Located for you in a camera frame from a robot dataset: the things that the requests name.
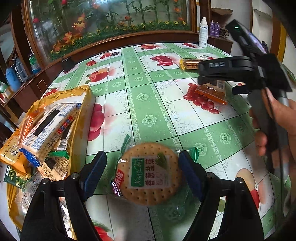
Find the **yellow snack package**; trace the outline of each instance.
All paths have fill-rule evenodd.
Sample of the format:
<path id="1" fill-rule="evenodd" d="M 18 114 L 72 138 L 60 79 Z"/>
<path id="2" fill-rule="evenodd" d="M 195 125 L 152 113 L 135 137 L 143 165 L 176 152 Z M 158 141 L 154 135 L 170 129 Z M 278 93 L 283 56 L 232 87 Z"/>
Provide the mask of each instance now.
<path id="1" fill-rule="evenodd" d="M 20 138 L 20 131 L 17 129 L 0 150 L 2 162 L 10 165 L 17 172 L 27 175 L 30 173 L 29 162 L 25 155 L 19 151 L 17 143 Z"/>

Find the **spray bottle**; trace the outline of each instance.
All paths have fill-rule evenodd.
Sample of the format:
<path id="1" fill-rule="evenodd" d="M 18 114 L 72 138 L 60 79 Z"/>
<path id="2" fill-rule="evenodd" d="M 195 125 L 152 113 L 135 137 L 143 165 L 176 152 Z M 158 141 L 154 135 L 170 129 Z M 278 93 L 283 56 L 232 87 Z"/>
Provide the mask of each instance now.
<path id="1" fill-rule="evenodd" d="M 209 26 L 207 25 L 207 21 L 205 17 L 202 17 L 202 22 L 200 24 L 200 40 L 198 45 L 202 48 L 207 47 L 207 33 L 209 31 Z"/>

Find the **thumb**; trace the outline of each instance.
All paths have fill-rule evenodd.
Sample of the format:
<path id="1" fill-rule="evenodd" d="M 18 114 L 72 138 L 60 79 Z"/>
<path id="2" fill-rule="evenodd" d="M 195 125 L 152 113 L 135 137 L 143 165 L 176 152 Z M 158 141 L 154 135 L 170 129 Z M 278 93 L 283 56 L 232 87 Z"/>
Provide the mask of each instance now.
<path id="1" fill-rule="evenodd" d="M 269 116 L 272 118 L 267 98 L 270 100 L 270 104 L 275 116 L 275 122 L 277 122 L 281 127 L 285 128 L 290 135 L 296 135 L 296 110 L 293 110 L 290 107 L 278 102 L 273 97 L 271 91 L 268 88 L 266 88 L 266 92 L 264 89 L 261 90 L 262 99 Z"/>

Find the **barcode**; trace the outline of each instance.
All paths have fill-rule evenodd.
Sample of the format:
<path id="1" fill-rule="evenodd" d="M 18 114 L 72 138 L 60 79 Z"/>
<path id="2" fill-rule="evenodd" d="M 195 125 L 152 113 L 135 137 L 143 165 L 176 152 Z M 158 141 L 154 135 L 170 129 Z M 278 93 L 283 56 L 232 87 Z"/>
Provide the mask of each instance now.
<path id="1" fill-rule="evenodd" d="M 66 150 L 68 138 L 60 140 L 57 150 Z"/>
<path id="2" fill-rule="evenodd" d="M 220 88 L 220 89 L 224 89 L 223 81 L 217 81 L 217 87 Z"/>

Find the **black object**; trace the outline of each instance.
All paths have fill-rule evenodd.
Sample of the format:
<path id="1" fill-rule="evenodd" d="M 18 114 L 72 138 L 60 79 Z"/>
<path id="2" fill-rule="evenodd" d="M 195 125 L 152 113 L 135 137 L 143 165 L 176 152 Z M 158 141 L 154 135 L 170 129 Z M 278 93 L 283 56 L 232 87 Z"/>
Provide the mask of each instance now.
<path id="1" fill-rule="evenodd" d="M 44 178 L 29 206 L 20 240 L 74 240 L 67 236 L 62 219 L 59 197 L 64 197 L 77 240 L 102 241 L 84 202 L 93 195 L 106 164 L 105 152 L 99 151 L 80 173 L 72 173 L 67 179 L 56 182 Z"/>
<path id="2" fill-rule="evenodd" d="M 233 20 L 226 25 L 231 36 L 237 41 L 245 56 L 219 58 L 199 62 L 198 84 L 212 80 L 230 80 L 244 82 L 244 86 L 232 88 L 233 94 L 249 94 L 249 102 L 256 115 L 261 130 L 267 135 L 267 169 L 280 177 L 280 171 L 274 170 L 271 152 L 288 145 L 285 129 L 269 117 L 264 106 L 260 90 L 268 87 L 273 96 L 288 106 L 286 92 L 291 92 L 289 79 L 274 54 L 267 54 L 260 41 L 242 24 Z"/>
<path id="3" fill-rule="evenodd" d="M 201 187 L 195 196 L 200 198 L 200 207 L 183 241 L 208 240 L 217 214 L 220 197 L 226 197 L 224 214 L 218 236 L 211 240 L 263 241 L 264 234 L 257 207 L 252 195 L 241 177 L 234 181 L 218 178 L 214 173 L 206 173 L 199 163 L 195 163 L 187 151 L 179 154 L 179 165 L 188 163 L 195 177 L 185 175 L 189 186 L 193 179 Z"/>
<path id="4" fill-rule="evenodd" d="M 71 57 L 63 58 L 63 56 L 62 56 L 62 68 L 63 68 L 64 72 L 70 71 L 71 69 L 74 68 L 74 66 L 75 66 L 75 63 Z"/>

